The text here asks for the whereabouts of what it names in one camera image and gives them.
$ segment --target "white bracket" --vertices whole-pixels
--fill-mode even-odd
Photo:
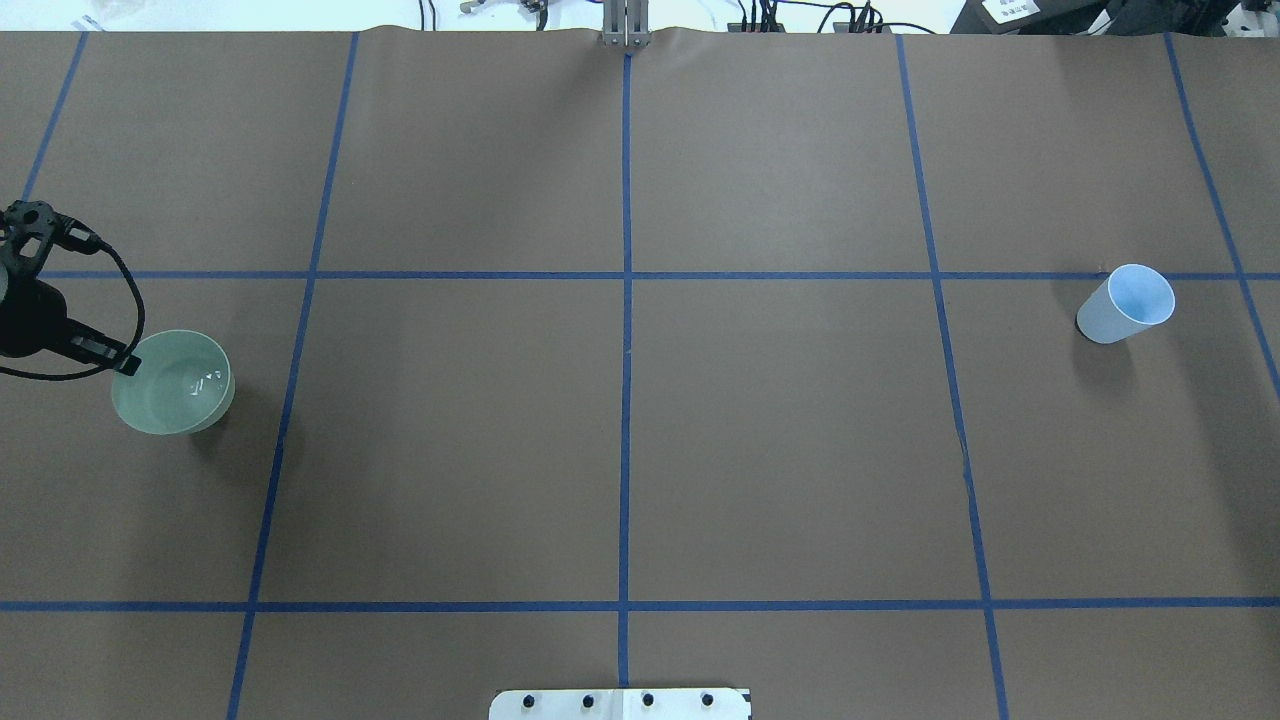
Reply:
[[[649,0],[604,0],[600,41],[609,47],[649,45]]]
[[[654,688],[507,691],[489,720],[750,720],[751,691]]]

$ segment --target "white label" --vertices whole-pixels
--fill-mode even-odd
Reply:
[[[997,24],[1020,20],[1039,12],[1034,0],[982,0],[982,6]]]

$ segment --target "gray tabletop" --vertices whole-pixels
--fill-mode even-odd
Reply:
[[[1280,46],[595,42],[0,36],[0,196],[238,388],[0,380],[0,715],[1280,715]]]

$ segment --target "plastic cup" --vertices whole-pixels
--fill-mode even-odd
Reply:
[[[131,428],[154,436],[200,432],[216,423],[236,396],[227,352],[195,331],[165,331],[133,351],[133,377],[115,373],[111,404]]]
[[[1174,314],[1174,288],[1146,265],[1120,265],[1075,314],[1084,337],[1102,345],[1164,323]]]

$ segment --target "white metal plate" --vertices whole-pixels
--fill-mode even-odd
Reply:
[[[507,691],[489,720],[750,720],[750,698],[732,688]]]

